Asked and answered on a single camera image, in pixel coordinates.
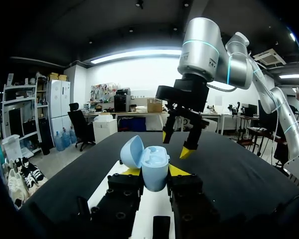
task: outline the black tabletop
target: black tabletop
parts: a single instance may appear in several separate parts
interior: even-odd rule
[[[203,180],[203,190],[221,219],[237,213],[244,213],[247,218],[269,213],[278,203],[285,203],[299,194],[299,189],[281,172],[220,134],[203,132],[197,151],[187,159],[179,159],[188,136],[186,132],[175,132],[170,144],[162,143],[161,132],[118,132],[49,179],[22,206],[22,214],[35,223],[29,209],[31,202],[35,202],[53,222],[76,214],[76,197],[90,198],[120,159],[122,146],[136,134],[142,138],[145,147],[164,146],[174,166],[196,173]]]

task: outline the white box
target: white box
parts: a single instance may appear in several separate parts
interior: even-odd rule
[[[103,139],[108,136],[116,133],[118,131],[118,124],[116,119],[110,121],[94,121],[93,122],[93,131],[95,143],[101,142]]]
[[[14,134],[2,140],[6,156],[9,160],[15,161],[17,158],[22,158],[19,138],[20,135]]]

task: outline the black mount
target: black mount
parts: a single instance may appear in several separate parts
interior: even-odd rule
[[[201,130],[208,125],[199,114],[204,111],[208,91],[207,81],[194,74],[184,74],[181,80],[175,80],[174,87],[158,87],[156,98],[167,101],[166,107],[169,110],[166,125],[163,127],[166,133],[163,143],[169,143],[174,131],[175,118],[182,116],[193,125],[184,147],[190,150],[197,149]]]

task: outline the fluorescent light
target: fluorescent light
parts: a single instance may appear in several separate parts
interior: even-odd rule
[[[106,61],[122,59],[126,57],[134,56],[153,56],[153,55],[174,55],[180,56],[181,50],[140,50],[140,51],[129,51],[124,53],[119,53],[111,56],[105,56],[96,60],[91,61],[93,64],[98,64]]]
[[[299,74],[293,74],[293,75],[282,75],[279,76],[280,79],[292,79],[292,78],[299,78]]]
[[[291,38],[292,38],[294,41],[296,41],[296,38],[295,38],[295,36],[294,36],[293,33],[290,33],[290,36],[291,36]]]

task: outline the desk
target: desk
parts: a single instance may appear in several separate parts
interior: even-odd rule
[[[221,115],[220,114],[212,114],[212,113],[201,113],[200,115],[203,118],[206,118],[206,119],[217,119],[217,133],[218,133]],[[184,131],[184,117],[181,117],[181,129],[180,129],[180,131],[181,132]]]
[[[165,114],[166,112],[160,112],[160,113],[150,113],[150,112],[146,112],[146,113],[138,113],[138,112],[122,112],[122,113],[110,113],[111,115],[115,115],[115,118],[117,119],[119,116],[130,116],[130,117],[134,117],[134,116],[158,116],[160,124],[161,124],[161,128],[163,129],[164,127],[164,123],[163,123],[163,118],[162,118],[162,114]],[[100,112],[94,112],[94,113],[90,113],[90,114],[85,114],[84,117],[85,118],[89,118],[89,117],[96,117],[100,114]]]
[[[271,139],[273,140],[274,139],[274,136],[265,128],[258,128],[258,127],[247,127],[249,133],[252,135],[252,138],[251,138],[251,142],[253,141],[253,137],[255,136],[255,142],[254,142],[254,148],[253,148],[253,152],[255,151],[255,147],[256,147],[256,143],[257,143],[257,138],[258,136],[262,137],[262,140],[261,140],[261,143],[259,145],[259,149],[258,149],[258,153],[257,155],[259,154],[260,150],[261,150],[261,147],[263,145],[263,141],[264,141],[264,137],[268,138],[268,139]],[[284,145],[287,145],[287,142],[285,139],[282,139],[281,137],[279,136],[276,136],[275,138],[275,142],[276,143],[281,143],[281,144],[284,144]]]
[[[248,122],[252,121],[252,120],[259,120],[259,118],[255,118],[255,117],[247,117],[247,116],[238,116],[241,120],[240,120],[240,126],[239,126],[239,133],[238,133],[238,139],[237,139],[237,143],[241,144],[243,143],[243,139],[244,139],[244,129],[245,129],[245,123],[246,120]],[[241,124],[242,124],[242,120],[244,120],[244,126],[243,129],[241,128]]]
[[[88,149],[49,179],[19,212],[33,227],[40,229],[38,218],[31,210],[33,202],[55,223],[69,219],[71,213],[77,214],[76,197],[89,199],[92,196],[120,159],[123,145],[137,134],[145,147],[165,147],[172,165],[196,173],[202,179],[203,190],[222,221],[238,213],[244,213],[247,219],[271,213],[278,203],[285,203],[299,194],[297,186],[285,175],[220,134],[202,132],[198,149],[188,159],[181,160],[179,155],[187,132],[174,132],[169,144],[162,143],[161,132],[118,132]]]
[[[164,123],[163,123],[163,118],[162,118],[162,114],[165,114],[166,112],[160,112],[160,113],[149,113],[149,112],[146,112],[146,113],[138,113],[138,112],[123,112],[123,113],[111,113],[112,115],[115,115],[115,118],[117,119],[119,116],[130,116],[130,117],[133,117],[133,116],[143,116],[143,117],[146,117],[146,116],[158,116],[159,118],[159,121],[160,121],[160,124],[161,124],[161,128],[163,129],[164,127]]]

